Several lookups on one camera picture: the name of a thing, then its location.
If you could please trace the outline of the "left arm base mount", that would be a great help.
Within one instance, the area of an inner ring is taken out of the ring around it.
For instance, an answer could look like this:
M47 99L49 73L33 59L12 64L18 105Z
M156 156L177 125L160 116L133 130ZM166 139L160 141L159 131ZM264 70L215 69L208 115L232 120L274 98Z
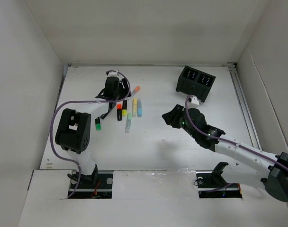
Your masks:
M111 199L113 186L113 172L99 172L95 183L81 180L75 193L69 199Z

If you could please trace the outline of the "orange pastel highlighter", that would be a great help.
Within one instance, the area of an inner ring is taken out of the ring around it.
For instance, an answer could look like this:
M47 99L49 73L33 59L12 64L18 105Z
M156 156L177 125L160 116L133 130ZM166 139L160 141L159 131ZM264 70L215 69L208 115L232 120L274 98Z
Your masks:
M140 86L137 86L131 93L131 96L134 96L140 90Z

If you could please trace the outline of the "mint green pastel highlighter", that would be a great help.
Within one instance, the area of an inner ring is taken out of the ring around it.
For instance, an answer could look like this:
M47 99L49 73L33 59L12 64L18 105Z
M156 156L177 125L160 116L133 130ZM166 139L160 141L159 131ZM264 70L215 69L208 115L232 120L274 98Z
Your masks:
M132 114L128 113L126 118L125 133L129 133L131 129Z

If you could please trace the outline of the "yellow pastel highlighter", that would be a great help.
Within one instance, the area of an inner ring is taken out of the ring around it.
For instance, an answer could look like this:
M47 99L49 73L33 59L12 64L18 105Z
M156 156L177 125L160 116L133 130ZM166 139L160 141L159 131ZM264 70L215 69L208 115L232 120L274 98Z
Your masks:
M137 98L133 98L132 101L132 116L133 117L137 116Z

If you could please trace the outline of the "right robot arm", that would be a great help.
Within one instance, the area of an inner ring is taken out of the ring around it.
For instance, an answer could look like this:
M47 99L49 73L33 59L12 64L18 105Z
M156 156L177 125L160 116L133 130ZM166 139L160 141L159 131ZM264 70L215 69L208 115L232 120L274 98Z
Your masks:
M230 139L225 132L206 123L196 108L176 105L162 115L165 123L183 129L198 145L214 153L233 159L219 162L212 170L196 172L199 196L215 198L240 184L265 190L273 198L288 202L288 154L264 152Z

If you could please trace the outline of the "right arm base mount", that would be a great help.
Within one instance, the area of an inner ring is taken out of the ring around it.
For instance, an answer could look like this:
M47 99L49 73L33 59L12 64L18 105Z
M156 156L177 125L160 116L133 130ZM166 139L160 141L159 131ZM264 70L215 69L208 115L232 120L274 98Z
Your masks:
M240 185L227 183L222 177L227 165L227 162L219 162L213 170L196 171L193 185L198 187L200 199L243 198Z

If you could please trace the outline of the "blue pastel highlighter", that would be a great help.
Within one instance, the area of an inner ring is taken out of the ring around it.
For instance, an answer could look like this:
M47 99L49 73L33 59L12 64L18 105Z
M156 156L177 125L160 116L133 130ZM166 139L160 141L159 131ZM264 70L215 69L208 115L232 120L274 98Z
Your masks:
M140 98L137 99L137 116L138 117L141 117L143 114L143 111L142 111L142 101Z

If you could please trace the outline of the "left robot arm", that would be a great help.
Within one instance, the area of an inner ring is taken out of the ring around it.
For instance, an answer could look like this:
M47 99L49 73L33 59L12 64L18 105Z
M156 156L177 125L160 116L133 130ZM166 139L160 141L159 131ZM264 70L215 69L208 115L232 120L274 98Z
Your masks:
M126 77L110 71L104 88L90 101L68 101L56 110L62 111L56 133L53 134L55 117L50 127L50 144L54 154L61 160L77 165L77 172L69 175L87 187L98 183L98 167L88 150L91 121L105 119L116 104L130 97L130 83Z

